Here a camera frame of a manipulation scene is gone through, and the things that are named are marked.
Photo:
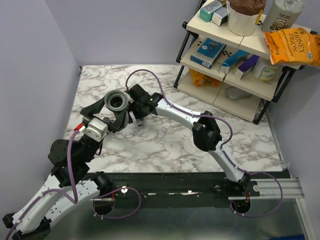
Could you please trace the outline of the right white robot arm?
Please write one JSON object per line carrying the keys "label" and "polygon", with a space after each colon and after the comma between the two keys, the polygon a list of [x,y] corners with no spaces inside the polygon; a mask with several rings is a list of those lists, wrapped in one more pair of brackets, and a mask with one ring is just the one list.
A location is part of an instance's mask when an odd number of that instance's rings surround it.
{"label": "right white robot arm", "polygon": [[131,111],[136,119],[149,114],[166,117],[192,131],[194,145],[208,152],[223,169],[230,191],[241,196],[248,190],[250,175],[240,169],[228,150],[223,148],[221,130],[211,112],[195,112],[169,101],[163,94],[150,95],[136,84],[127,90],[133,100]]}

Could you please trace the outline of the grey cylindrical canister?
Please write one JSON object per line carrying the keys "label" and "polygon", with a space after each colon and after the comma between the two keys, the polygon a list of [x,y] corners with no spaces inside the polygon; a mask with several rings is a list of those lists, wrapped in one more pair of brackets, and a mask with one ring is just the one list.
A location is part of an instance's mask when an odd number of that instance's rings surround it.
{"label": "grey cylindrical canister", "polygon": [[305,0],[274,0],[262,23],[262,31],[273,33],[291,28],[305,6]]}

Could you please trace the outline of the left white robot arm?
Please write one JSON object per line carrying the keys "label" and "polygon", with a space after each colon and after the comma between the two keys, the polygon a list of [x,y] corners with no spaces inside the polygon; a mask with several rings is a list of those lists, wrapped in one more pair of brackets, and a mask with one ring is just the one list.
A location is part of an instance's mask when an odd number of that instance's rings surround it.
{"label": "left white robot arm", "polygon": [[97,172],[84,184],[88,163],[101,153],[109,132],[116,133],[130,122],[125,96],[105,96],[81,110],[82,122],[69,140],[55,140],[48,154],[53,164],[51,173],[40,190],[18,212],[8,213],[3,223],[9,229],[6,239],[42,240],[51,231],[51,224],[94,197],[107,197],[114,189],[103,172]]}

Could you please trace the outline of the orange snack bag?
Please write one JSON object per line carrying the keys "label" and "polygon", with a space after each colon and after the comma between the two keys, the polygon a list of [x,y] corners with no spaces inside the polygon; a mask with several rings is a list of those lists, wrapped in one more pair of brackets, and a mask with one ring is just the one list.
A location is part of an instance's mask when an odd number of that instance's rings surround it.
{"label": "orange snack bag", "polygon": [[198,72],[194,69],[188,70],[191,77],[192,82],[196,87],[214,87],[217,88],[220,86],[221,82],[218,79],[215,79],[211,76],[205,75],[201,72]]}

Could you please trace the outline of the purple white carton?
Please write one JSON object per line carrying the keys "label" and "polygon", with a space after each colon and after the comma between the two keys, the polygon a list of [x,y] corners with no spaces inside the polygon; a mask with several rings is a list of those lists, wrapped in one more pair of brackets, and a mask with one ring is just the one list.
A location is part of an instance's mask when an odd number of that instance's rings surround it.
{"label": "purple white carton", "polygon": [[247,60],[245,60],[242,64],[238,66],[238,68],[234,72],[234,76],[237,79],[242,79],[244,76],[246,76],[256,65],[256,63],[259,60],[258,55],[252,55]]}

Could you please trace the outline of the blue product box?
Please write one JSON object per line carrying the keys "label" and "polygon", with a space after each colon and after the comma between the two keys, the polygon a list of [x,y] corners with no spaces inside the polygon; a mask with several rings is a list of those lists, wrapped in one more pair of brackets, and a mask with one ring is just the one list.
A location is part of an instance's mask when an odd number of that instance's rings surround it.
{"label": "blue product box", "polygon": [[197,49],[190,55],[190,60],[207,69],[211,69],[226,46],[226,44],[219,41],[205,38],[201,43],[197,44]]}

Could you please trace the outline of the white tub brown lid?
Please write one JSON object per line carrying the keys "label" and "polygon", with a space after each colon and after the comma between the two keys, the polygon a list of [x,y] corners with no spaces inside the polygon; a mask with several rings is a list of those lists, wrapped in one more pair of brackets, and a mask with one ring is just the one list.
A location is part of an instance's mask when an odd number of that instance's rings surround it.
{"label": "white tub brown lid", "polygon": [[253,34],[265,9],[266,0],[227,0],[228,29],[242,37]]}

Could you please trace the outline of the orange honey dijon chip bag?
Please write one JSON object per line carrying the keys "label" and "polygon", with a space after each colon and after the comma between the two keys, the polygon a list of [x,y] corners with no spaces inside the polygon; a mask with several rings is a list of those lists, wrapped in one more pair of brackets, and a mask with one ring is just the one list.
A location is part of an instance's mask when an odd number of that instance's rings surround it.
{"label": "orange honey dijon chip bag", "polygon": [[264,33],[269,46],[270,62],[320,66],[320,35],[304,28],[288,28]]}

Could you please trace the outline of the white round container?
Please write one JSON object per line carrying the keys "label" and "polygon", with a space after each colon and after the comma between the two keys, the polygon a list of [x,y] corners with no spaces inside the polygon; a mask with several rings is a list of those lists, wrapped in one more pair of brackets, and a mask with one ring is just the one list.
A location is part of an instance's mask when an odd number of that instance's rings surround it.
{"label": "white round container", "polygon": [[252,69],[252,75],[260,81],[270,81],[282,67],[280,63],[272,64],[266,58],[260,57]]}

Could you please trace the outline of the aluminium frame rail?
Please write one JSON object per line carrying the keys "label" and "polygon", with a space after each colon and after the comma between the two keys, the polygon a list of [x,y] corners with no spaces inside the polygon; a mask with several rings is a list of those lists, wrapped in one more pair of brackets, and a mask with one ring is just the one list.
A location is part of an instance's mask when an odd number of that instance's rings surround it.
{"label": "aluminium frame rail", "polygon": [[[241,196],[236,196],[235,194],[227,194],[226,196],[221,195],[222,190],[218,189],[218,187],[213,188],[213,190],[217,190],[217,197],[227,198],[232,201],[240,201],[245,199],[252,200],[275,200],[275,199],[303,199],[305,197],[302,187],[300,185],[300,181],[298,179],[293,178],[282,178],[274,181],[272,179],[253,179],[249,186],[248,196],[247,193],[243,193]],[[128,191],[130,191],[129,187],[125,185],[120,185],[120,190],[115,191],[115,196],[117,198],[124,198],[128,195]],[[98,197],[100,191],[97,190],[97,187],[93,181],[84,181],[84,183],[79,183],[76,185],[78,199],[80,201],[84,199],[94,199],[98,201],[103,201],[99,199],[106,199],[107,197]],[[163,190],[160,193],[156,193],[155,190],[147,191],[146,193],[140,193],[141,196],[156,196],[160,197],[161,194],[165,196],[200,196],[200,194],[205,193],[205,190],[183,190],[182,192],[178,192],[176,190],[169,191]]]}

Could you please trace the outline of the teal green box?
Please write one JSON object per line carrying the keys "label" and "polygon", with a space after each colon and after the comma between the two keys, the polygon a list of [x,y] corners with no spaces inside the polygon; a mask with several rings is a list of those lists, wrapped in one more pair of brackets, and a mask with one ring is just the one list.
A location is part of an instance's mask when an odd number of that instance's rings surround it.
{"label": "teal green box", "polygon": [[199,12],[199,17],[205,22],[211,22],[214,12],[223,7],[222,3],[218,0],[213,0],[204,5]]}

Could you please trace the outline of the cream tiered shelf rack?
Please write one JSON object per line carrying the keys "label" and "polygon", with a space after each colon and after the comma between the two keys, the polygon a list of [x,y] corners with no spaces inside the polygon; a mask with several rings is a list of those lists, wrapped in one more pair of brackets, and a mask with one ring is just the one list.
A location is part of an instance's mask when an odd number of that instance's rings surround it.
{"label": "cream tiered shelf rack", "polygon": [[182,24],[187,34],[176,62],[181,70],[199,72],[218,86],[196,86],[192,74],[179,72],[174,87],[198,100],[244,120],[259,124],[270,103],[279,101],[294,73],[304,65],[272,65],[270,51],[259,14],[255,31],[240,36],[227,23],[216,25],[200,18],[200,10],[210,1],[200,0],[194,17]]}

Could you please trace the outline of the silver small box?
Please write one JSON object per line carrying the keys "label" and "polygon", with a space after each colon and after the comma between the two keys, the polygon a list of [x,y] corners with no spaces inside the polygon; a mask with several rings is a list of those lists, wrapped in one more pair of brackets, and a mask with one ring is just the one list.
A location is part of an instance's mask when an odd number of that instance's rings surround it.
{"label": "silver small box", "polygon": [[211,21],[217,26],[223,25],[228,20],[228,10],[225,7],[221,7],[216,10],[211,18]]}

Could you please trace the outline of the blue white carton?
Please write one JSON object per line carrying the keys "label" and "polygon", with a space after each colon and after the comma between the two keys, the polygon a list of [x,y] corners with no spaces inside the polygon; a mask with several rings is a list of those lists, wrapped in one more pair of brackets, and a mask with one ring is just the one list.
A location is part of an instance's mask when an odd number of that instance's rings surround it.
{"label": "blue white carton", "polygon": [[245,58],[249,53],[244,50],[237,50],[234,54],[232,54],[229,58],[227,58],[221,65],[219,69],[220,74],[227,75],[229,70],[235,66],[239,61]]}

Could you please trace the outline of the clear plastic pipe fitting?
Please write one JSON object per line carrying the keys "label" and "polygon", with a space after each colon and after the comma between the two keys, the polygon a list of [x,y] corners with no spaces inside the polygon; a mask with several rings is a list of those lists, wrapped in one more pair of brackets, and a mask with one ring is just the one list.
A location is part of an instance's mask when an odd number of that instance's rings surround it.
{"label": "clear plastic pipe fitting", "polygon": [[137,119],[136,120],[136,126],[138,128],[144,128],[146,126],[146,121],[144,118],[141,118],[141,119]]}

